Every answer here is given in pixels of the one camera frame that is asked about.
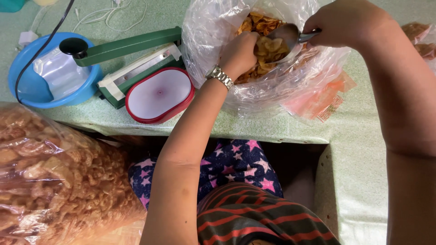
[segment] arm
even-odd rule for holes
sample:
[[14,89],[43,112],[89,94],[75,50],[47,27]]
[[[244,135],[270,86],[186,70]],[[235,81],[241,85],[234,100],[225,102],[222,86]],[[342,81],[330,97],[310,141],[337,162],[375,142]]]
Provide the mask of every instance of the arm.
[[[257,35],[243,33],[225,48],[219,66],[233,81],[257,62]],[[207,80],[177,122],[157,159],[141,245],[198,244],[200,161],[227,88]]]
[[388,244],[436,241],[436,77],[384,10],[365,0],[321,8],[310,45],[349,46],[368,67],[387,148]]

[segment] star print pants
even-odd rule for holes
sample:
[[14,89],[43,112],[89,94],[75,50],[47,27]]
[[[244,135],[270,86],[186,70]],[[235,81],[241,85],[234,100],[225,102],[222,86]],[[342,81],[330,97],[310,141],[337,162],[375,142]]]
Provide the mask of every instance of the star print pants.
[[[156,160],[147,157],[129,168],[130,185],[146,209]],[[215,151],[200,162],[197,204],[214,188],[233,181],[250,183],[283,198],[277,175],[258,141],[218,140]]]

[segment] green table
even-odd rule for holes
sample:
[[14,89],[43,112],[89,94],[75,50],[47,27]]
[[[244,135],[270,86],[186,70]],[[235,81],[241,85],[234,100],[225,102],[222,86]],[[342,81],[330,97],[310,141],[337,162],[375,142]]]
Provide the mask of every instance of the green table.
[[[435,1],[374,0],[389,11],[401,24],[410,21],[435,23]],[[50,33],[61,18],[67,0],[61,0],[44,15],[37,33]],[[110,1],[76,0],[74,7],[83,17],[95,10],[107,8]],[[116,12],[111,25],[127,28],[140,18],[142,1],[132,1],[132,8]],[[181,25],[189,0],[148,0],[148,10],[142,23],[119,33],[104,22],[81,25],[76,32],[101,44],[147,32]],[[14,14],[0,13],[0,100],[14,101],[7,86],[7,73],[17,52],[20,32],[27,31],[39,7],[28,1]],[[59,31],[72,31],[77,24],[72,11]],[[105,74],[130,63],[144,52],[102,63]],[[242,119],[220,112],[212,137],[256,139],[269,142],[329,143],[320,158],[317,172],[315,213],[327,223],[343,244],[385,244],[388,216],[388,186],[385,164],[385,144],[375,107],[368,71],[362,57],[353,51],[344,70],[358,87],[343,97],[345,102],[326,123],[309,126],[288,114],[273,113]],[[169,135],[180,114],[160,125],[144,125],[134,121],[125,108],[116,110],[97,95],[88,101],[69,107],[38,109],[42,114],[65,124],[92,129],[105,135]]]

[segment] striped shirt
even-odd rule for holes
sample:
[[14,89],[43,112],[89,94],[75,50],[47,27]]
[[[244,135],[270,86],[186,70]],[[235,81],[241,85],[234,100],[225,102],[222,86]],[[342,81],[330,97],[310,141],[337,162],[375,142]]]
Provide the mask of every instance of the striped shirt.
[[216,188],[198,204],[198,243],[248,245],[339,245],[310,210],[243,182]]

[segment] silver watch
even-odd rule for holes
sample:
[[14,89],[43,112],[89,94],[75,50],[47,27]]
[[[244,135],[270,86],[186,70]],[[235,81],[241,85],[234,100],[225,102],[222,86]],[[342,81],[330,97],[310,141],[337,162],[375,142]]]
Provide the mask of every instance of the silver watch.
[[227,87],[228,91],[233,87],[233,81],[221,70],[221,68],[219,68],[218,65],[214,65],[212,69],[206,73],[206,79],[211,78],[220,80]]

